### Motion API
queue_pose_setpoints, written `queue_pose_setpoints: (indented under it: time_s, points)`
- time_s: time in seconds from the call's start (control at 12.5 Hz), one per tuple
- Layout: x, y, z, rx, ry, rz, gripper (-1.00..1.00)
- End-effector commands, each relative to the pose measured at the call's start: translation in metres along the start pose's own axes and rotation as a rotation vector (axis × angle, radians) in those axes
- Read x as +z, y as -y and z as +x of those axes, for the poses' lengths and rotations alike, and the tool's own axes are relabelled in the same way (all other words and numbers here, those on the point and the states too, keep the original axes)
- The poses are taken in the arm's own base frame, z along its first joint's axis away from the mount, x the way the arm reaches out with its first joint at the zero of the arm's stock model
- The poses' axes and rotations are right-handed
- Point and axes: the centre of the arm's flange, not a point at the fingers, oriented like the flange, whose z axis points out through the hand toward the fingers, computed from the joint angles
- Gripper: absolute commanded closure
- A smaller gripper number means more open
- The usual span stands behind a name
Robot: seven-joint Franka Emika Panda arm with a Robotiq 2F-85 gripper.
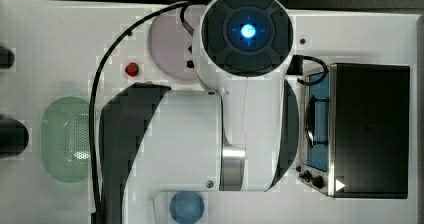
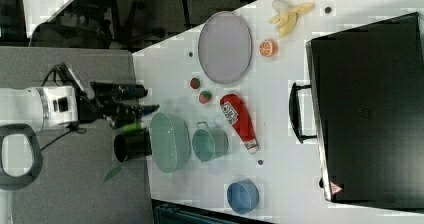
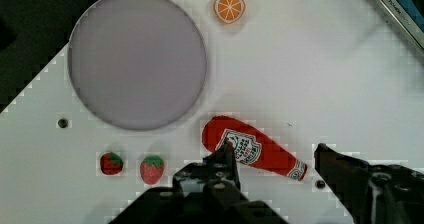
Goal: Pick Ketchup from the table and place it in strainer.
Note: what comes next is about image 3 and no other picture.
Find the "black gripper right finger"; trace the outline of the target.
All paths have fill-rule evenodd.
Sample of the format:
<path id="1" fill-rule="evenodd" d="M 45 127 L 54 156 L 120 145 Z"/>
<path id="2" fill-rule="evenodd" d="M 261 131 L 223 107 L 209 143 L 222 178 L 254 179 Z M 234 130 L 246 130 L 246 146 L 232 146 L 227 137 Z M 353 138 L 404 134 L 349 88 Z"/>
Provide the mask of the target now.
<path id="1" fill-rule="evenodd" d="M 372 165 L 320 143 L 315 170 L 354 224 L 424 224 L 424 179 L 402 165 Z"/>

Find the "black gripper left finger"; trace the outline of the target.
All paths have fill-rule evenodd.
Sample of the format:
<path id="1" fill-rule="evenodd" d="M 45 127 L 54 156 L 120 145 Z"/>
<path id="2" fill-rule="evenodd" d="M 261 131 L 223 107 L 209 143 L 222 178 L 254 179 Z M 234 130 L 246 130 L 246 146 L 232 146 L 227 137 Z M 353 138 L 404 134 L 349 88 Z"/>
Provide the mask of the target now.
<path id="1" fill-rule="evenodd" d="M 241 192 L 233 148 L 226 144 L 178 171 L 170 187 L 155 187 L 109 224 L 287 224 L 262 201 Z"/>

